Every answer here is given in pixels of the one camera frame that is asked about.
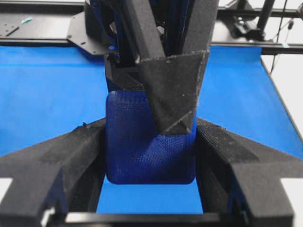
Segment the blue padded cushion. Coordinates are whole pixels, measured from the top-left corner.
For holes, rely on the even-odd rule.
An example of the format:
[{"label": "blue padded cushion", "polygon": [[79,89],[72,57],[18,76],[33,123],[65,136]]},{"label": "blue padded cushion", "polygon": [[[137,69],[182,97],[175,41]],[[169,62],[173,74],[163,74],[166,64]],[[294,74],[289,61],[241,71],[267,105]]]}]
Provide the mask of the blue padded cushion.
[{"label": "blue padded cushion", "polygon": [[196,119],[184,136],[159,136],[144,91],[113,91],[106,102],[107,177],[116,184],[191,183]]}]

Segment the blue surface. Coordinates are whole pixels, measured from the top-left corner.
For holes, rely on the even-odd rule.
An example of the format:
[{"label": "blue surface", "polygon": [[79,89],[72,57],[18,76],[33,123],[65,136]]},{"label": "blue surface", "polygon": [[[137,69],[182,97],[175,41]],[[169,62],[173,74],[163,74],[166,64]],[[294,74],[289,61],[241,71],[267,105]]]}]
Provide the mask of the blue surface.
[{"label": "blue surface", "polygon": [[[260,63],[259,48],[213,47],[197,116],[297,157],[303,145]],[[104,66],[79,49],[0,46],[0,155],[105,116]],[[201,213],[196,183],[114,185],[98,212]]]},{"label": "blue surface", "polygon": [[107,178],[112,183],[191,183],[196,175],[196,121],[191,133],[160,136],[144,91],[112,91],[106,101]]}]

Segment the black metal frame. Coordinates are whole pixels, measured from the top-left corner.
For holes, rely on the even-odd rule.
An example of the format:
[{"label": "black metal frame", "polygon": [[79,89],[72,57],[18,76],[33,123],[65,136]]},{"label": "black metal frame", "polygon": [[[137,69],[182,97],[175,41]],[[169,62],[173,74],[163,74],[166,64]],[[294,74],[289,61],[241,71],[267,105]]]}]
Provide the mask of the black metal frame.
[{"label": "black metal frame", "polygon": [[[12,16],[15,13],[20,12],[38,12],[40,14],[53,14],[53,15],[75,15],[84,11],[82,3],[75,2],[37,2],[37,1],[0,1],[0,13],[9,12]],[[219,7],[218,18],[228,17],[258,17],[262,12],[262,8],[255,9],[236,9],[235,7]],[[271,17],[289,17],[300,18],[297,10],[295,9],[273,9]],[[19,38],[0,38],[0,45],[12,45],[12,46],[74,46],[69,42],[66,37],[60,39],[25,39]],[[213,41],[212,45],[224,45],[224,46],[239,46],[249,47],[258,46],[262,47],[262,54],[264,55],[276,55],[276,54],[302,54],[303,44],[289,44],[289,48],[284,48],[282,44],[274,42],[249,42],[243,40],[226,40],[226,41]]]}]

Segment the cable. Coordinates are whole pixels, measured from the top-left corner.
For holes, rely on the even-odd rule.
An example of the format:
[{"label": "cable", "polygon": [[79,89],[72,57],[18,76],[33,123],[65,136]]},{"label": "cable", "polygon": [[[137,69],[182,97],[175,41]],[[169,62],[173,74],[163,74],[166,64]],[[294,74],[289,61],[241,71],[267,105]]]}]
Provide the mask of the cable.
[{"label": "cable", "polygon": [[293,22],[293,21],[294,21],[294,19],[291,18],[286,24],[284,24],[284,25],[281,27],[281,29],[278,31],[278,33],[275,34],[275,36],[271,38],[271,40],[274,40],[274,38],[276,38],[276,37],[278,36],[279,32],[281,32],[289,23],[291,23],[291,22]]},{"label": "cable", "polygon": [[[288,0],[285,0],[284,7],[283,7],[283,13],[285,13],[285,10],[286,10],[286,5],[287,5],[287,1],[288,1]],[[278,35],[277,35],[277,39],[276,39],[276,42],[277,42],[277,43],[279,42],[280,31],[281,31],[281,27],[282,27],[282,22],[283,22],[283,19],[284,19],[284,16],[282,16],[282,17],[281,17],[281,20],[280,20],[280,25],[279,25]],[[273,72],[273,70],[274,70],[274,67],[275,67],[275,61],[276,61],[276,55],[274,56],[274,59],[273,59],[273,65],[272,65],[272,67],[271,67],[270,74],[271,74],[271,73]]]}]

